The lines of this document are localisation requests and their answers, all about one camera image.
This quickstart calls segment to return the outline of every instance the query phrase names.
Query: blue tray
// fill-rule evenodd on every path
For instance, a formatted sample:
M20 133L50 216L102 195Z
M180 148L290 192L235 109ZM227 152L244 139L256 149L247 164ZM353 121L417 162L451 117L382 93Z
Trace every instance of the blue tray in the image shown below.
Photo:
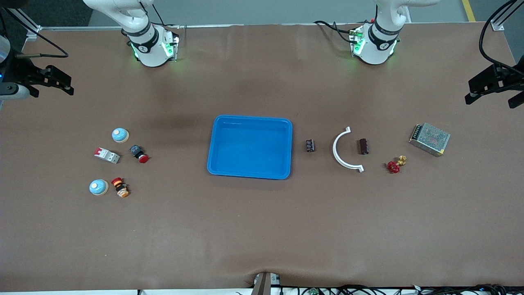
M282 180L291 172L293 126L288 119L219 115L208 171L214 175Z

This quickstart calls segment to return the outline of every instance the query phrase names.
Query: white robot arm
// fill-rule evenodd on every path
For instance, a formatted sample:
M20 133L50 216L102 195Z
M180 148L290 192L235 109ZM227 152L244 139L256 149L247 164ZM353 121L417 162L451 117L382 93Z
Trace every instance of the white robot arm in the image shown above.
M377 17L372 24L364 24L350 36L351 50L368 64L382 64L393 54L397 37L406 23L403 6L424 7L440 0L374 0Z
M153 25L143 10L151 6L153 0L84 0L84 3L122 26L136 58L145 66L158 67L168 60L176 60L178 35Z

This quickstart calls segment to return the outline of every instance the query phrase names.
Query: metal power supply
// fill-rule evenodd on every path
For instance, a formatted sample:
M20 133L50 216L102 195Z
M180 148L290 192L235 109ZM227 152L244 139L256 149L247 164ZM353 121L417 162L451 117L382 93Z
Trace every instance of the metal power supply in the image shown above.
M409 143L425 150L426 152L440 157L444 154L447 141L450 135L435 126L424 123L424 125L417 124L413 134L409 139Z

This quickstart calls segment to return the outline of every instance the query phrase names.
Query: yellow tape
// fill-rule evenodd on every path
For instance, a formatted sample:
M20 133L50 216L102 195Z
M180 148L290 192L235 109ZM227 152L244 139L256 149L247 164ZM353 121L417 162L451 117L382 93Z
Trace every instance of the yellow tape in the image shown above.
M464 5L464 10L466 11L467 20L469 22L476 22L475 16L473 15L473 10L471 10L470 0L462 0L462 5Z

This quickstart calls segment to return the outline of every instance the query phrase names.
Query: blue dome object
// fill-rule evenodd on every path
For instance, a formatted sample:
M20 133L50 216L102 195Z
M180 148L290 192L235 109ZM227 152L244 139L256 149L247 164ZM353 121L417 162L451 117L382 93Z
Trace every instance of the blue dome object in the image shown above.
M113 140L116 142L125 142L129 138L129 132L124 128L117 128L111 133Z
M109 185L107 184L107 181L102 179L93 180L93 182L89 185L89 191L95 196L105 194L108 188Z

